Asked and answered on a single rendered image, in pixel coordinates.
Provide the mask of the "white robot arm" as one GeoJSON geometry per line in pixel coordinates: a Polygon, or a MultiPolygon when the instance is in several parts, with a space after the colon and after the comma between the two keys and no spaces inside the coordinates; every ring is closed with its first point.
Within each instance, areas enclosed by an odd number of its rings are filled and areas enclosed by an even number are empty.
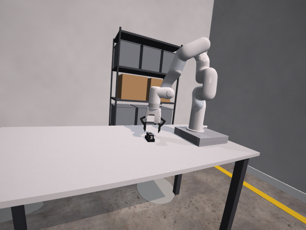
{"type": "Polygon", "coordinates": [[[199,38],[179,48],[173,58],[172,64],[167,72],[161,87],[150,87],[148,107],[160,108],[161,98],[171,99],[174,90],[173,83],[181,76],[186,61],[195,58],[196,60],[196,82],[203,84],[197,86],[192,92],[192,108],[190,113],[188,131],[203,133],[203,125],[206,102],[212,100],[216,94],[217,72],[209,67],[210,61],[205,53],[210,48],[210,41],[206,37],[199,38]]]}

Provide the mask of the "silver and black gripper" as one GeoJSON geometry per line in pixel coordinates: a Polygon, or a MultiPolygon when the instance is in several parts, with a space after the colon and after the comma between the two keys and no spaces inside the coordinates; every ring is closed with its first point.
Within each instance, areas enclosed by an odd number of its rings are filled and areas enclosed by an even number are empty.
{"type": "Polygon", "coordinates": [[[155,115],[154,123],[159,125],[159,127],[158,127],[158,133],[159,133],[161,126],[164,125],[164,123],[166,122],[163,118],[161,118],[161,109],[160,108],[147,107],[146,115],[144,117],[140,118],[142,124],[144,125],[143,130],[146,131],[147,115],[150,115],[150,114],[155,115]],[[145,122],[143,121],[144,118],[145,118],[145,122]],[[163,121],[163,123],[160,124],[161,120],[163,121]]]}

